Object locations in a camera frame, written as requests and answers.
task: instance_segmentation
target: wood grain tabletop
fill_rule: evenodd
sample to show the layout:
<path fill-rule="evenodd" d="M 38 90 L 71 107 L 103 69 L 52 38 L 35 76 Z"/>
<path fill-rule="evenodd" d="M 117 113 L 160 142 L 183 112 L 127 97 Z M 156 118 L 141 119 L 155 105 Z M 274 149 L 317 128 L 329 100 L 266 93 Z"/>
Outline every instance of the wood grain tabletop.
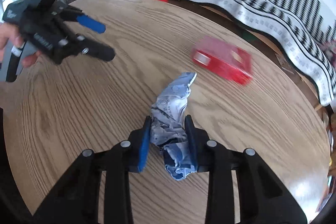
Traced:
<path fill-rule="evenodd" d="M 328 173 L 327 135 L 305 96 L 266 56 L 216 23 L 164 2 L 77 0 L 72 5 L 106 25 L 104 34 L 71 23 L 73 30 L 114 47 L 115 59 L 105 63 L 80 55 L 55 66 L 42 57 L 14 83 L 0 84 L 7 154 L 32 213 L 82 150 L 104 151 L 126 139 L 184 71 L 197 72 L 186 110 L 195 125 L 228 149 L 254 148 L 304 212 L 315 211 Z M 192 62 L 190 51 L 205 35 L 252 55 L 249 85 Z M 135 223 L 204 223 L 208 175 L 174 181 L 154 146 L 145 171 L 130 175 L 130 189 Z M 236 204 L 236 222 L 238 211 Z"/>

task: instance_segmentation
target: human hand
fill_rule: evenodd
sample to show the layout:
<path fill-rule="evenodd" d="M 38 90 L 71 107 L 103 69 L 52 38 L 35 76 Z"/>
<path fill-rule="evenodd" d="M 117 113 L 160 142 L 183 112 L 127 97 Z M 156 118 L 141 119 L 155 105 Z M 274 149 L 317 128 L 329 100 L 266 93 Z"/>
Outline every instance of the human hand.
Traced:
<path fill-rule="evenodd" d="M 20 36 L 18 27 L 9 23 L 0 23 L 0 62 L 3 60 L 3 54 L 8 39 L 13 43 L 15 47 L 21 47 L 24 43 L 23 38 Z M 37 58 L 41 55 L 40 51 L 25 57 L 22 60 L 23 67 L 29 67 L 33 65 Z"/>

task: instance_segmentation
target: wooden table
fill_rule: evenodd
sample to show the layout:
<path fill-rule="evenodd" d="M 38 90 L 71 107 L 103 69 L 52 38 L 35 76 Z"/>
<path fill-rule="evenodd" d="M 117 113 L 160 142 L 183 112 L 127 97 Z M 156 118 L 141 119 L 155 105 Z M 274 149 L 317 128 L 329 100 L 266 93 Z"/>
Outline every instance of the wooden table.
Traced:
<path fill-rule="evenodd" d="M 31 212 L 83 149 L 110 149 L 140 128 L 157 95 L 184 71 L 198 75 L 186 111 L 196 126 L 229 149 L 256 149 L 305 213 L 315 211 L 328 173 L 327 135 L 308 100 L 267 57 L 212 21 L 156 0 L 73 5 L 107 25 L 104 34 L 73 24 L 75 31 L 112 45 L 116 58 L 78 56 L 60 66 L 41 58 L 0 86 L 8 158 Z M 205 35 L 252 54 L 251 84 L 192 63 L 190 50 Z M 135 223 L 203 223 L 207 184 L 204 173 L 174 181 L 151 147 L 145 171 L 130 176 Z"/>

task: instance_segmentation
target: wooden floor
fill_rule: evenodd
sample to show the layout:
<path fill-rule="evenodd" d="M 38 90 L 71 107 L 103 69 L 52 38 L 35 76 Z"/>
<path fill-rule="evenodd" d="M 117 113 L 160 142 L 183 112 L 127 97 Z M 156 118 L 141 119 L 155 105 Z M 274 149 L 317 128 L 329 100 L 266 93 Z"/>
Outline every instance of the wooden floor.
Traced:
<path fill-rule="evenodd" d="M 233 33 L 239 35 L 240 37 L 244 38 L 247 42 L 252 44 L 256 47 L 259 51 L 261 51 L 264 55 L 266 55 L 273 63 L 275 63 L 278 67 L 280 67 L 283 72 L 297 85 L 297 87 L 301 90 L 301 92 L 306 96 L 308 101 L 311 103 L 312 106 L 316 106 L 319 103 L 316 94 L 312 91 L 312 88 L 305 83 L 300 75 L 294 70 L 291 69 L 290 71 L 283 69 L 277 59 L 276 52 L 271 49 L 268 45 L 266 45 L 263 41 L 261 41 L 258 37 L 254 36 L 250 32 L 246 31 L 244 28 L 238 26 L 236 23 L 230 21 L 227 18 L 215 13 L 205 7 L 202 7 L 198 4 L 195 4 L 188 0 L 168 0 L 169 3 L 174 4 L 176 6 L 182 7 L 189 11 L 192 11 L 196 14 L 199 14 L 203 17 L 206 17 L 213 22 L 225 27 L 226 29 L 232 31 Z M 326 109 L 323 107 L 317 111 L 318 115 L 322 117 L 323 112 L 327 112 Z"/>

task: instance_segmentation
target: striped fabric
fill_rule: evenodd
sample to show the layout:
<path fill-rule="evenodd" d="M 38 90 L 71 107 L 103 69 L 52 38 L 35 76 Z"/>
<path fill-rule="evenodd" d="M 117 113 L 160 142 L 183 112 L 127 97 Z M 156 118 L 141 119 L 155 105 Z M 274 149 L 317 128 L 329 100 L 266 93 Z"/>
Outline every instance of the striped fabric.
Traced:
<path fill-rule="evenodd" d="M 336 17 L 321 0 L 191 0 L 215 4 L 257 32 L 267 33 L 288 61 L 308 76 L 322 105 L 336 96 L 336 73 L 317 45 L 336 39 Z"/>

